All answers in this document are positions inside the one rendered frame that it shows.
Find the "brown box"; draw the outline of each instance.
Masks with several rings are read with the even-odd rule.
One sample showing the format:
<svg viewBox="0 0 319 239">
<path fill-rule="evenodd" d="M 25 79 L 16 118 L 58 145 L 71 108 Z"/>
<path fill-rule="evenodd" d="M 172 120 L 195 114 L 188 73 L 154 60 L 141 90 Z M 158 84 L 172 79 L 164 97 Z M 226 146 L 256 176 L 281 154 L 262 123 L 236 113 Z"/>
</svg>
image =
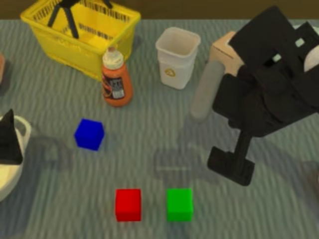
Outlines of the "brown box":
<svg viewBox="0 0 319 239">
<path fill-rule="evenodd" d="M 4 63 L 5 63 L 4 56 L 0 54 L 0 84 L 2 82 L 3 73 L 4 73 Z"/>
<path fill-rule="evenodd" d="M 229 40 L 236 34 L 231 31 L 213 42 L 210 47 L 209 60 L 218 60 L 225 66 L 225 73 L 237 76 L 238 69 L 244 64 L 235 50 L 228 45 Z"/>
</svg>

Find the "yellow logo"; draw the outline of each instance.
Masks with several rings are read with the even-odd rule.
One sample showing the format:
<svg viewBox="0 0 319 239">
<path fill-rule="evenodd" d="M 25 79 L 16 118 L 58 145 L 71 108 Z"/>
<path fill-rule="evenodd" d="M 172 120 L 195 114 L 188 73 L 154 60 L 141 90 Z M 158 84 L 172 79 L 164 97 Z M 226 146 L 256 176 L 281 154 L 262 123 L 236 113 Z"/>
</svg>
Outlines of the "yellow logo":
<svg viewBox="0 0 319 239">
<path fill-rule="evenodd" d="M 171 68 L 168 68 L 165 70 L 165 74 L 167 74 L 168 76 L 171 76 L 171 77 L 175 77 L 175 71 Z"/>
</svg>

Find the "black label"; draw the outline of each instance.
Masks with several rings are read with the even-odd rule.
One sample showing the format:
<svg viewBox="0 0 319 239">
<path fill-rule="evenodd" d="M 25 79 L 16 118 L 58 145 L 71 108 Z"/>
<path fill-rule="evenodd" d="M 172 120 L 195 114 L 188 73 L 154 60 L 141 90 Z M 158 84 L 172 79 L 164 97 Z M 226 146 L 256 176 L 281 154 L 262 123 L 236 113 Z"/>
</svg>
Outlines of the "black label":
<svg viewBox="0 0 319 239">
<path fill-rule="evenodd" d="M 122 77 L 110 78 L 103 75 L 104 97 L 109 99 L 122 99 L 125 96 Z"/>
</svg>

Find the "brown background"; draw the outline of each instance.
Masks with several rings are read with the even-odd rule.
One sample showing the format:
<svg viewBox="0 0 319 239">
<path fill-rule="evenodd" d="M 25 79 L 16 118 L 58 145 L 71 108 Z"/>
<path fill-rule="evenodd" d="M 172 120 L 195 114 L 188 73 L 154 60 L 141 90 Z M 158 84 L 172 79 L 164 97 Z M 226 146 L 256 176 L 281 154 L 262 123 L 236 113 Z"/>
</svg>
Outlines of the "brown background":
<svg viewBox="0 0 319 239">
<path fill-rule="evenodd" d="M 0 19 L 19 18 L 36 0 L 0 0 Z M 289 18 L 319 18 L 319 0 L 114 0 L 144 19 L 252 18 L 277 5 Z"/>
</svg>

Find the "plastic basket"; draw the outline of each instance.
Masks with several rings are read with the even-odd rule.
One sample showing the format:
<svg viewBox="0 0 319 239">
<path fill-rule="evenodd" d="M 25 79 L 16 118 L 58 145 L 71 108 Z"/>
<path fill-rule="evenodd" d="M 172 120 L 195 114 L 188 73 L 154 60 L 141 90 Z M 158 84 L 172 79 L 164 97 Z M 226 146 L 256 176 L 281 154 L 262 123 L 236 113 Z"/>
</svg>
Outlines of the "plastic basket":
<svg viewBox="0 0 319 239">
<path fill-rule="evenodd" d="M 134 30 L 141 15 L 101 0 L 80 0 L 71 7 L 78 31 L 73 37 L 66 14 L 60 10 L 54 24 L 48 22 L 54 7 L 61 0 L 39 0 L 21 14 L 46 55 L 55 61 L 101 80 L 102 57 L 109 46 L 115 46 L 127 60 L 131 54 Z"/>
</svg>

